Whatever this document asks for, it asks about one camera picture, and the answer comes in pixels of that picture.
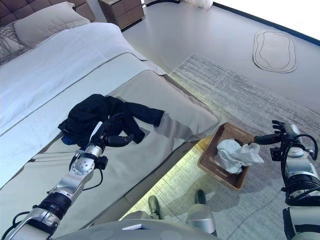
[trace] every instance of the tufted headboard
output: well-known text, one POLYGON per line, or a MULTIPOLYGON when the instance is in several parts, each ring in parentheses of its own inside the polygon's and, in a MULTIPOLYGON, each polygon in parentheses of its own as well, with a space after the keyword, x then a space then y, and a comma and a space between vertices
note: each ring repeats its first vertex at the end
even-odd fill
POLYGON ((86 0, 0 0, 0 26, 23 19, 34 12, 62 2, 75 4, 75 11, 91 22, 95 16, 86 0))

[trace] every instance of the black clothing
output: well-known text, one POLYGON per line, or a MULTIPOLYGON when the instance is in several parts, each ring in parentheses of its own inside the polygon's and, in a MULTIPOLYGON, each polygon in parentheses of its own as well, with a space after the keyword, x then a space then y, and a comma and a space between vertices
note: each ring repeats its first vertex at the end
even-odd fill
POLYGON ((74 143, 83 147, 89 143, 91 133, 98 122, 105 122, 109 116, 118 113, 123 113, 124 117, 122 130, 128 136, 133 134, 132 140, 138 144, 145 137, 145 133, 140 130, 134 117, 158 127, 164 111, 138 103, 123 102, 112 96, 93 94, 74 106, 68 118, 60 123, 58 128, 74 143))

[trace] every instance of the rug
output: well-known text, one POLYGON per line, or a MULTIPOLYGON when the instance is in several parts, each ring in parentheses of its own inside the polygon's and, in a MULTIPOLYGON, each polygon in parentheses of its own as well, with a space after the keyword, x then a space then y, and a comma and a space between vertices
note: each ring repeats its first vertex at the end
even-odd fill
MULTIPOLYGON (((193 53, 170 76, 212 110, 253 135, 271 134, 271 120, 296 124, 320 144, 320 115, 269 88, 193 53)), ((306 146, 312 147, 304 140, 306 146)), ((188 152, 130 211, 149 213, 155 195, 166 220, 184 223, 197 189, 206 193, 222 240, 285 240, 285 194, 280 163, 261 146, 265 164, 252 165, 243 189, 231 190, 197 167, 201 155, 188 152)), ((312 162, 320 174, 320 161, 312 162)))
POLYGON ((290 73, 298 67, 296 45, 286 32, 260 31, 254 36, 253 61, 261 69, 290 73))

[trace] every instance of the brown basket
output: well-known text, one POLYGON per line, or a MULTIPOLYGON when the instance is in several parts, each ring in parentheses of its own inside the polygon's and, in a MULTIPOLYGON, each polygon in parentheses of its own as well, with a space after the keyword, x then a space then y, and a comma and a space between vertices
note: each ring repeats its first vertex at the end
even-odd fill
POLYGON ((233 138, 240 145, 252 143, 254 136, 241 128, 230 123, 221 125, 216 133, 212 136, 201 157, 198 160, 198 167, 205 172, 211 174, 214 178, 227 185, 233 190, 240 190, 244 185, 249 167, 242 167, 243 171, 240 174, 231 174, 218 166, 214 157, 218 154, 217 145, 226 139, 233 138))

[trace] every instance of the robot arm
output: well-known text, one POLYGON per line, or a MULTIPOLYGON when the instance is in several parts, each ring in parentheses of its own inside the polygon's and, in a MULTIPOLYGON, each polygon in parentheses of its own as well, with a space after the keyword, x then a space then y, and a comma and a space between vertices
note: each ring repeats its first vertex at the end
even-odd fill
POLYGON ((84 186, 92 178, 94 169, 99 169, 101 172, 106 168, 108 159, 101 156, 105 147, 122 147, 130 143, 132 136, 110 135, 113 124, 122 120, 123 115, 116 114, 104 122, 90 139, 85 151, 76 152, 72 158, 69 172, 48 192, 47 197, 40 205, 33 206, 31 212, 2 239, 49 239, 58 228, 69 207, 85 190, 84 186))
POLYGON ((273 161, 281 162, 281 173, 285 187, 285 203, 290 207, 283 210, 284 232, 288 240, 303 238, 303 233, 318 233, 320 237, 320 178, 312 160, 317 159, 316 140, 307 134, 300 134, 295 125, 272 121, 274 134, 256 136, 260 145, 280 143, 270 149, 273 161), (301 137, 309 137, 313 149, 306 149, 301 137))

